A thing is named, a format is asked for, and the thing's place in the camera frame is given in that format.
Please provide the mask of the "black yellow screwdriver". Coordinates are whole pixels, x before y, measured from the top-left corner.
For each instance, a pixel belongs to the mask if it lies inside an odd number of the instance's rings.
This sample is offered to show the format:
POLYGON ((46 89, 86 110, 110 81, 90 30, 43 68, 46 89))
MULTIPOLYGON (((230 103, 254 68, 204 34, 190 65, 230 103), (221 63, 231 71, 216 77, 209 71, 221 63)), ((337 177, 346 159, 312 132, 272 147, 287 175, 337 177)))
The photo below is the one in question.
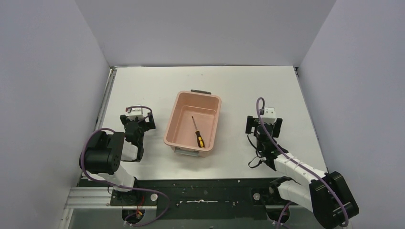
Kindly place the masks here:
POLYGON ((199 131, 199 129, 198 129, 198 127, 197 127, 197 124, 196 124, 195 119, 194 119, 193 116, 192 116, 192 121, 193 121, 193 125, 194 125, 194 127, 195 127, 195 134, 196 134, 196 139, 197 139, 197 145, 198 145, 199 148, 205 148, 204 140, 203 140, 203 138, 202 138, 202 136, 201 136, 201 132, 199 131))

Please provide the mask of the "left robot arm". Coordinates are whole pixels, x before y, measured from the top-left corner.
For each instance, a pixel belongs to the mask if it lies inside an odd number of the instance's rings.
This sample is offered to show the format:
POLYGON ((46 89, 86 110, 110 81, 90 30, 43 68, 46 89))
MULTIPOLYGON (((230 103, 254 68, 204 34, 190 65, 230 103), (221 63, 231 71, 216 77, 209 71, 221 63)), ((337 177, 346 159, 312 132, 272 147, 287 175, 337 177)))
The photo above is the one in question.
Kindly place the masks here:
POLYGON ((99 175, 114 191, 113 199, 125 205, 138 205, 144 201, 144 192, 138 189, 138 181, 130 175, 121 162, 140 162, 144 154, 145 132, 156 128, 153 114, 120 116, 123 132, 106 133, 102 129, 94 133, 80 155, 79 166, 87 173, 99 175))

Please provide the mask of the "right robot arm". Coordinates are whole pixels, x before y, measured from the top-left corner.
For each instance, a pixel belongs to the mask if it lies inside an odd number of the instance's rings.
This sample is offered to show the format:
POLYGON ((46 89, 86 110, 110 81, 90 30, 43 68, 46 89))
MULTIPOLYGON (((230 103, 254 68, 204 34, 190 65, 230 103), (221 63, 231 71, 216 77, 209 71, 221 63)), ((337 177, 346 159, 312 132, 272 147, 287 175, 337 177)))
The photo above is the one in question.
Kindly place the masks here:
POLYGON ((359 207, 339 172, 325 172, 303 163, 277 144, 282 118, 273 124, 261 124, 259 118, 248 116, 245 133, 253 135, 258 164, 265 164, 281 178, 271 182, 269 190, 276 198, 296 203, 314 214, 326 229, 346 224, 358 215, 359 207))

